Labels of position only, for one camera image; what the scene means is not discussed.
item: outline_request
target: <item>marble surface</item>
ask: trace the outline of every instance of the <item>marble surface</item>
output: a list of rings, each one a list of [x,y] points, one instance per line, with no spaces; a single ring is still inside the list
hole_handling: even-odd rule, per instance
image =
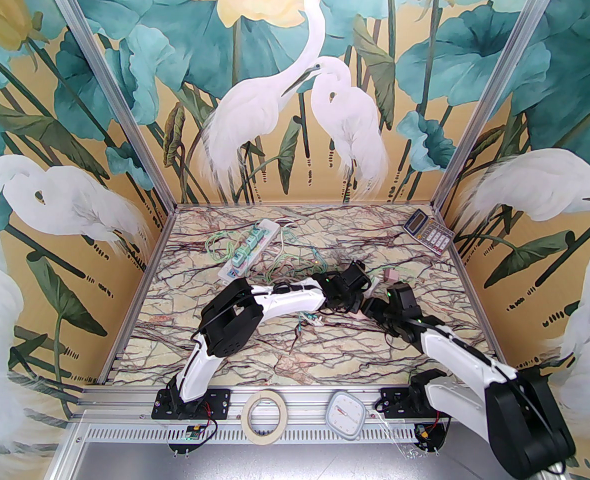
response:
[[[296,227],[283,234],[284,252],[304,258],[284,262],[275,277],[288,274],[303,279],[314,261],[327,263],[329,270],[343,270],[359,259],[373,274],[382,266],[395,267],[414,286],[425,314],[441,318],[468,343],[487,352],[489,346],[449,254],[431,254],[402,230],[416,208],[431,213],[429,206],[422,205],[198,206],[182,211],[114,384],[164,384],[185,365],[200,311],[222,289],[217,272],[224,262],[213,261],[206,240],[218,231],[233,231],[215,243],[224,247],[245,237],[249,226],[262,218],[295,222]],[[280,250],[277,236],[255,266],[254,281],[260,281]],[[384,290],[382,283],[375,295],[382,297]],[[324,316],[323,326],[301,320],[287,315],[259,326],[245,348],[222,363],[211,384],[405,384],[411,370],[435,366],[401,339],[385,336],[369,320]]]

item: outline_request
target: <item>tape roll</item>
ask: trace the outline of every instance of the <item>tape roll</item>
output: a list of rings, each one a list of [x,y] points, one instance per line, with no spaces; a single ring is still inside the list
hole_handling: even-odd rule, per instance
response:
[[[260,435],[251,428],[251,413],[262,400],[271,400],[275,403],[277,409],[279,409],[279,421],[277,422],[277,427],[272,432],[265,435]],[[286,423],[288,423],[288,412],[286,410],[284,398],[279,396],[275,391],[257,391],[257,393],[254,393],[244,404],[241,423],[244,435],[251,443],[258,445],[273,444],[277,439],[281,438],[282,434],[284,434]]]

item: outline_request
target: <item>white power strip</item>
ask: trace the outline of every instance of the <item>white power strip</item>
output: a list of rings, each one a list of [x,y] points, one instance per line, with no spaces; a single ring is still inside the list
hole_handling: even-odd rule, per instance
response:
[[[254,233],[255,230],[259,230],[263,233],[261,238],[257,239],[257,233]],[[263,219],[257,224],[257,226],[253,227],[248,238],[237,248],[233,258],[226,262],[217,275],[225,284],[244,277],[247,270],[249,270],[249,267],[257,261],[260,254],[270,245],[279,232],[280,225],[277,224],[277,222]]]

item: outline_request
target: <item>black mounting plate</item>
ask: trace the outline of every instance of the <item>black mounting plate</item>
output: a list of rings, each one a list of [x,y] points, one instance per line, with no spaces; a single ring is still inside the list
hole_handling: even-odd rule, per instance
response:
[[[153,420],[206,420],[208,415],[204,402],[208,403],[213,420],[225,420],[231,402],[230,389],[208,389],[202,398],[186,404],[174,404],[171,388],[165,387],[157,392],[150,417]]]
[[[396,420],[404,418],[423,418],[435,419],[437,412],[432,407],[425,407],[417,411],[409,398],[408,387],[381,388],[382,409],[384,418],[387,420]]]

